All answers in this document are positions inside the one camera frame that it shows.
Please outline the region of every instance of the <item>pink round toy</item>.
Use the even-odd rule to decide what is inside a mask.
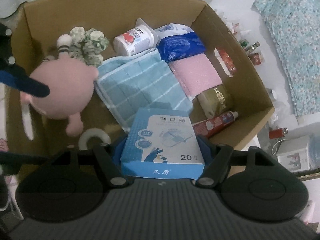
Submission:
[[[75,137],[82,133],[80,112],[92,97],[93,81],[99,72],[95,67],[69,57],[71,41],[70,35],[60,36],[57,41],[59,59],[47,56],[30,75],[46,84],[50,94],[45,98],[36,98],[21,92],[20,97],[21,103],[31,104],[38,113],[50,119],[68,119],[66,133]]]

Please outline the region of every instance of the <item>pink foam wrapped item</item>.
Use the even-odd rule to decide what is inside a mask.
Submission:
[[[207,89],[222,84],[217,71],[203,53],[170,62],[168,65],[191,99]]]

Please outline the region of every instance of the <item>adhesive bandage box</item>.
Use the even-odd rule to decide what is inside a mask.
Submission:
[[[121,156],[124,175],[198,179],[204,160],[188,113],[140,108]]]

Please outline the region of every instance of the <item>plaid towel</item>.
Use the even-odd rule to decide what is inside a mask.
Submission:
[[[129,131],[140,107],[188,113],[193,109],[156,48],[107,59],[98,70],[95,90],[124,131]]]

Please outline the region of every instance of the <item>robotic arm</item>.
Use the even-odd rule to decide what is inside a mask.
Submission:
[[[11,49],[12,31],[0,23],[0,82],[35,97],[49,95],[49,87],[26,75],[25,70],[15,63]]]

